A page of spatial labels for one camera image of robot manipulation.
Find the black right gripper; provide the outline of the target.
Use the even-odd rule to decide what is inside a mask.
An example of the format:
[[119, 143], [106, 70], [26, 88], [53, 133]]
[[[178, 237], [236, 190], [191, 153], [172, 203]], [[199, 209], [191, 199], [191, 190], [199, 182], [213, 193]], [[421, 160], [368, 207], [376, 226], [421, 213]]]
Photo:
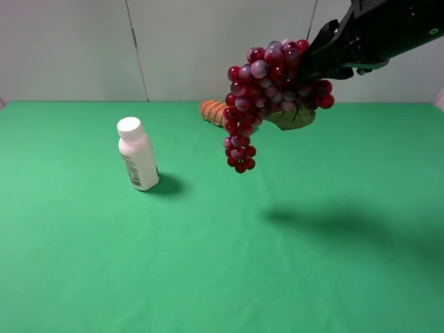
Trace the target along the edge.
[[341, 25], [337, 19], [326, 23], [302, 53], [296, 81], [364, 75], [442, 36], [441, 0], [353, 1]]

